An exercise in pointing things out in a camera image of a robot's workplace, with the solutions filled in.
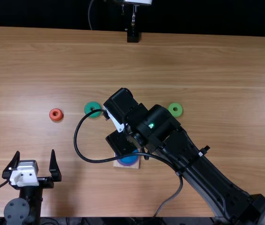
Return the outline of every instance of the black robotic arm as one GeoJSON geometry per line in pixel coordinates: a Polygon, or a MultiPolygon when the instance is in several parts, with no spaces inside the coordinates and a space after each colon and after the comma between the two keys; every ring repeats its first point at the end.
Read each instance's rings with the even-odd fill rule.
{"type": "Polygon", "coordinates": [[[146,148],[171,162],[182,177],[205,199],[224,224],[257,225],[265,216],[265,197],[250,195],[227,179],[199,150],[171,113],[160,105],[150,110],[121,88],[105,103],[104,116],[117,128],[106,140],[120,155],[146,148]]]}

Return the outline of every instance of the gray cable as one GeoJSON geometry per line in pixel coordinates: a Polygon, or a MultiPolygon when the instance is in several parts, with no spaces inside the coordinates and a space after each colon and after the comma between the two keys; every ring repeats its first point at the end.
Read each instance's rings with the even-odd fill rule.
{"type": "Polygon", "coordinates": [[[91,19],[90,19],[90,13],[91,13],[91,6],[93,4],[94,0],[91,0],[90,4],[89,4],[89,9],[87,11],[87,18],[89,20],[89,26],[90,26],[90,30],[93,30],[93,28],[91,27],[91,19]]]}
{"type": "Polygon", "coordinates": [[[178,194],[179,192],[181,191],[182,189],[182,186],[183,186],[183,180],[182,180],[182,177],[181,176],[178,176],[179,177],[179,181],[180,181],[180,186],[179,188],[177,189],[177,191],[171,196],[169,197],[168,199],[166,199],[159,207],[159,209],[156,211],[156,213],[154,214],[153,218],[157,216],[157,214],[159,213],[159,211],[161,210],[161,208],[167,204],[169,201],[171,201],[172,199],[174,199],[178,194]]]}

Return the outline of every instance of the robotic arm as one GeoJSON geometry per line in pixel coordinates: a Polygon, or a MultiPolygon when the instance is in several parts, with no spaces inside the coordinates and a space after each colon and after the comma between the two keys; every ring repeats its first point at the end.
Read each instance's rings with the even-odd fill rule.
{"type": "Polygon", "coordinates": [[[137,147],[168,160],[224,224],[258,225],[263,220],[265,197],[250,195],[227,179],[204,156],[209,147],[199,150],[167,109],[155,105],[147,110],[125,88],[114,93],[104,107],[104,116],[117,128],[106,140],[118,156],[137,147]]]}
{"type": "Polygon", "coordinates": [[[43,189],[53,188],[54,182],[61,181],[61,172],[54,150],[51,152],[49,171],[50,177],[37,177],[37,162],[35,160],[20,161],[20,152],[16,152],[2,174],[2,178],[8,180],[10,186],[20,190],[20,196],[5,206],[4,218],[7,225],[39,224],[43,189]]]}
{"type": "Polygon", "coordinates": [[[152,4],[152,0],[114,0],[114,1],[116,3],[122,4],[123,12],[125,5],[132,5],[131,23],[127,28],[127,42],[138,43],[140,41],[141,34],[138,29],[137,7],[140,5],[150,6],[152,4]]]}

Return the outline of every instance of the plastic ring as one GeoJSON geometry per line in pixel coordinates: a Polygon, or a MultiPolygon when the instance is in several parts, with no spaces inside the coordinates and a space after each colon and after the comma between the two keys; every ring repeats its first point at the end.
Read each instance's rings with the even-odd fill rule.
{"type": "Polygon", "coordinates": [[[179,117],[181,116],[183,109],[182,106],[178,103],[172,103],[168,107],[169,112],[172,114],[174,117],[179,117]]]}
{"type": "MultiPolygon", "coordinates": [[[[85,105],[84,107],[84,113],[88,114],[91,111],[95,110],[95,109],[101,109],[101,106],[99,105],[98,102],[89,102],[88,104],[85,105]]],[[[101,112],[96,112],[92,115],[90,115],[91,118],[96,118],[101,114],[101,112]]]]}
{"type": "Polygon", "coordinates": [[[60,109],[52,109],[49,117],[52,121],[60,121],[63,118],[63,113],[60,109]]]}
{"type": "Polygon", "coordinates": [[[123,166],[131,166],[137,162],[139,156],[129,156],[122,159],[118,159],[118,163],[123,166]]]}

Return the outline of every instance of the black clamp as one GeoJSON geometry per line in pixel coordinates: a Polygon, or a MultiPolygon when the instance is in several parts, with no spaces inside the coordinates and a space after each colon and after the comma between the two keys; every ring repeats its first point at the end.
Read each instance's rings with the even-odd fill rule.
{"type": "Polygon", "coordinates": [[[207,153],[207,151],[210,149],[210,147],[208,146],[208,145],[206,145],[204,148],[202,148],[199,152],[198,152],[198,154],[195,156],[195,157],[193,157],[190,161],[189,161],[189,163],[188,164],[186,164],[186,166],[185,167],[183,167],[181,170],[178,170],[177,172],[176,172],[176,175],[177,176],[182,176],[182,174],[189,168],[189,167],[191,167],[196,161],[198,161],[202,156],[204,156],[206,153],[207,153]]]}

